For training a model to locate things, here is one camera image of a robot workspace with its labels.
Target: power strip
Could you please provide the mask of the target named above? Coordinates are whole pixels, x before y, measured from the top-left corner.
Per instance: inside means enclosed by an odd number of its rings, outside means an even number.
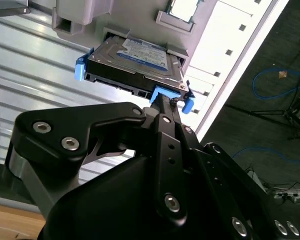
[[[299,188],[273,188],[272,194],[275,199],[290,198],[294,203],[300,202]]]
[[[259,186],[260,188],[266,192],[274,195],[275,199],[286,199],[290,198],[294,203],[298,204],[300,202],[300,189],[299,188],[281,188],[281,187],[274,187],[271,189],[266,189],[263,184],[261,183],[260,179],[258,178],[256,172],[249,171],[248,176],[250,176]]]

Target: white label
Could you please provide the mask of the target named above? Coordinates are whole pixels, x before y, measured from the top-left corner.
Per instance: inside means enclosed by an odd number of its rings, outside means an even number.
[[[151,68],[168,71],[167,53],[163,47],[140,39],[126,39],[122,46],[126,50],[117,51],[118,56]]]

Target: dark floor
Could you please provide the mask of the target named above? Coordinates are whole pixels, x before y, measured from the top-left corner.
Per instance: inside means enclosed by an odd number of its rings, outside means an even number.
[[[260,100],[252,91],[255,75],[273,66],[300,72],[300,0],[289,1],[226,103],[250,111],[287,109],[294,94]],[[298,80],[298,76],[278,79],[278,73],[269,73],[258,79],[257,90],[263,96],[277,95],[294,88]],[[281,116],[276,119],[285,121]],[[202,143],[215,142],[231,156],[244,148],[266,147],[300,160],[300,139],[288,140],[292,135],[286,127],[223,107]],[[300,182],[300,163],[286,162],[274,153],[245,151],[235,161],[244,169],[252,164],[257,175],[271,184]],[[300,205],[287,202],[281,208],[300,225]]]

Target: wooden table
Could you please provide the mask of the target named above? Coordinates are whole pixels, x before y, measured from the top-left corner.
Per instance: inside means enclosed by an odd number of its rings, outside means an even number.
[[[36,240],[44,225],[41,214],[0,205],[0,240]]]

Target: silver bolt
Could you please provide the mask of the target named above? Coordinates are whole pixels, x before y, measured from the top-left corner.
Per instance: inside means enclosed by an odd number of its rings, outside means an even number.
[[[287,236],[288,232],[287,229],[277,220],[274,220],[274,223],[276,225],[276,227],[279,229],[280,233],[282,233],[282,235]]]
[[[188,126],[185,126],[184,127],[184,129],[189,133],[189,134],[191,134],[192,133],[192,130],[191,130],[191,128],[190,127],[188,127]]]
[[[67,149],[69,151],[75,151],[79,148],[79,142],[77,139],[71,136],[67,136],[61,141],[61,145],[64,149]]]
[[[221,151],[218,149],[218,147],[216,147],[215,145],[212,146],[213,150],[217,153],[220,154]]]
[[[51,131],[51,126],[44,121],[37,121],[33,125],[33,130],[40,134],[46,134]]]
[[[138,114],[138,115],[141,115],[141,114],[142,114],[142,112],[141,112],[139,109],[134,108],[134,109],[132,109],[132,110],[133,110],[133,112],[134,112],[135,114]]]
[[[293,232],[294,235],[296,236],[300,235],[298,229],[291,222],[286,221],[286,224],[288,225],[289,229],[291,230],[291,232]]]
[[[179,204],[179,201],[174,196],[172,196],[172,195],[165,196],[164,203],[171,212],[174,212],[174,213],[179,212],[180,204]]]
[[[166,116],[164,116],[162,118],[166,123],[171,123],[171,120],[169,118],[167,118]]]
[[[236,217],[232,218],[232,226],[238,232],[238,234],[242,237],[247,236],[247,229],[245,225]]]

